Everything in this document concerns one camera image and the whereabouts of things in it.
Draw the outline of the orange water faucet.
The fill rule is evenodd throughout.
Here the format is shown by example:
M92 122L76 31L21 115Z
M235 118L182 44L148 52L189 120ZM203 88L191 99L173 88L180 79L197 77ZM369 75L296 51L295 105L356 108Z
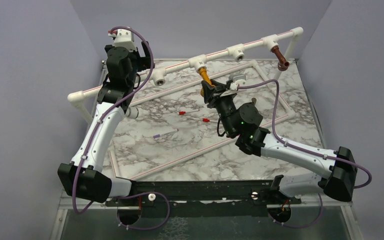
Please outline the orange water faucet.
M201 76L202 78L202 81L206 81L208 82L209 84L213 85L212 84L212 80L209 78L208 76L208 73L207 73L207 69L205 67L201 67L197 70L198 74Z

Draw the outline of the white PVC pipe frame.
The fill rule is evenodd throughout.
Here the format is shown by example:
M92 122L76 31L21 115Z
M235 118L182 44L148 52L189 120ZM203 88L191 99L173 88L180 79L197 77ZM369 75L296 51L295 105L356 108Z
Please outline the white PVC pipe frame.
M299 97L283 91L276 94L275 77L281 87L288 82L300 87L298 69L292 65L281 72L276 61L244 60L252 50L271 50L282 40L290 40L283 55L291 59L292 51L304 30L289 31L240 43L224 50L201 54L185 60L157 61L152 79L138 91L127 116L118 124L103 160L102 173L110 178L135 181L203 181L239 180L244 168L256 160L242 153L236 140L219 137L224 130L217 122L202 122L202 118L218 120L218 113L204 103L201 96L202 77L198 68L206 68L210 78L225 83L230 75L245 74L248 89L241 89L234 98L237 107L256 98L256 107L263 120L260 125L270 129L272 122L285 126L299 116L294 111ZM180 111L199 109L179 115ZM156 134L178 129L178 132L153 138Z

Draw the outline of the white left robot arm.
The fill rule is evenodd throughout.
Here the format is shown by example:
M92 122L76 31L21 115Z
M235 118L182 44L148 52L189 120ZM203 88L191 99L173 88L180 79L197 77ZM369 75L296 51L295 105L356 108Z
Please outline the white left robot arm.
M107 177L102 173L104 158L118 124L125 118L133 99L138 72L148 70L153 60L147 42L137 49L106 45L107 75L98 91L92 123L79 150L69 163L61 163L57 175L68 196L103 203L118 197L124 205L137 200L137 191L128 179Z

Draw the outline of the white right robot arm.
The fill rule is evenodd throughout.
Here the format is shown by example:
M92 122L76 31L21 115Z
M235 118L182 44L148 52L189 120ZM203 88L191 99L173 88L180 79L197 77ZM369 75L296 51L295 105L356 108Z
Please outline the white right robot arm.
M268 190L272 202L280 204L297 195L320 193L341 202L352 200L358 169L349 148L323 149L281 137L274 128L261 127L263 116L252 102L235 106L236 94L226 94L231 81L203 80L201 85L204 103L217 111L224 128L219 136L235 139L236 146L247 155L279 159L311 171L277 176Z

